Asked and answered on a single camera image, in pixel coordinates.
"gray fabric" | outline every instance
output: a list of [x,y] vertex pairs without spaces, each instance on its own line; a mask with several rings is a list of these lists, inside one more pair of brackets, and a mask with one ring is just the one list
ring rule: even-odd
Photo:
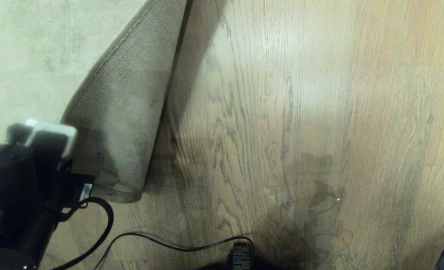
[[79,131],[73,172],[97,177],[93,195],[140,199],[185,0],[149,0],[92,68],[62,118]]

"wood grain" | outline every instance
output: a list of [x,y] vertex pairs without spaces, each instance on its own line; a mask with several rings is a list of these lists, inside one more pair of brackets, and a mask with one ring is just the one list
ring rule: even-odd
[[[432,269],[444,246],[444,1],[196,1],[145,194],[114,208],[111,238],[247,234],[287,269]],[[88,248],[103,215],[61,224],[43,266]],[[195,269],[230,248],[127,238],[102,269]]]

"wooden floor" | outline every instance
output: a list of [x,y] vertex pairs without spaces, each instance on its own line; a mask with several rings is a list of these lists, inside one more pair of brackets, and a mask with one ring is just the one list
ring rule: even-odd
[[[287,269],[432,269],[444,246],[444,1],[195,1],[150,176],[115,228],[200,246],[246,234]],[[42,268],[88,249],[97,206]],[[91,269],[108,243],[74,269]],[[191,270],[121,239],[101,269]]]

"black cable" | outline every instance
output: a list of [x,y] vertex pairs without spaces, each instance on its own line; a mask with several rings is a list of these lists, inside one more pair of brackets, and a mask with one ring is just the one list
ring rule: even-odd
[[[77,263],[80,263],[83,259],[85,259],[87,256],[92,254],[92,252],[94,252],[102,244],[102,242],[104,242],[105,238],[107,238],[107,236],[109,235],[109,232],[112,229],[112,225],[114,224],[114,211],[112,210],[112,207],[105,200],[103,200],[101,198],[95,198],[95,197],[82,200],[79,202],[79,205],[81,206],[85,203],[90,203],[90,202],[93,202],[93,203],[96,203],[96,204],[102,206],[104,208],[105,212],[107,213],[107,217],[109,218],[109,220],[107,222],[107,227],[105,228],[105,231],[102,233],[102,235],[97,240],[97,242],[95,242],[95,244],[89,250],[87,250],[85,253],[78,256],[77,258],[71,260],[70,262],[65,263],[57,268],[54,268],[53,270],[65,270],[65,269],[71,268],[72,266],[76,265]],[[67,220],[69,217],[71,217],[71,215],[75,211],[77,211],[77,209],[78,209],[77,207],[71,209],[67,214],[64,214],[61,219]]]
[[190,248],[180,248],[180,247],[171,246],[171,245],[169,245],[169,244],[162,243],[162,242],[160,242],[160,241],[158,241],[158,240],[155,240],[154,238],[152,238],[152,237],[150,237],[150,236],[147,236],[147,235],[145,235],[145,234],[139,234],[138,232],[126,232],[125,234],[119,234],[116,238],[114,238],[114,239],[110,242],[109,246],[107,247],[107,249],[105,250],[104,254],[102,255],[102,258],[100,258],[100,260],[99,260],[99,262],[97,263],[97,265],[95,265],[94,270],[97,269],[97,267],[99,267],[100,264],[101,264],[101,263],[104,261],[104,259],[107,257],[107,254],[109,254],[110,248],[111,248],[112,245],[115,243],[115,241],[116,241],[117,239],[123,237],[123,236],[138,236],[138,237],[142,237],[142,238],[145,238],[145,239],[149,239],[150,241],[152,241],[152,242],[154,242],[154,243],[157,243],[157,244],[159,244],[159,245],[161,245],[161,246],[165,246],[166,248],[170,248],[170,249],[177,250],[177,251],[182,251],[182,252],[196,252],[196,251],[201,251],[201,250],[205,250],[205,249],[208,249],[208,248],[213,248],[213,247],[215,247],[215,246],[218,246],[218,245],[220,245],[220,244],[223,244],[223,243],[226,243],[226,242],[229,242],[229,241],[234,241],[234,240],[239,240],[239,239],[245,239],[245,240],[249,241],[252,250],[254,249],[254,242],[253,242],[250,238],[245,237],[245,236],[234,236],[234,237],[231,237],[231,238],[227,238],[227,239],[225,239],[225,240],[222,240],[222,241],[218,241],[217,243],[214,243],[214,244],[208,244],[207,246],[190,247]]

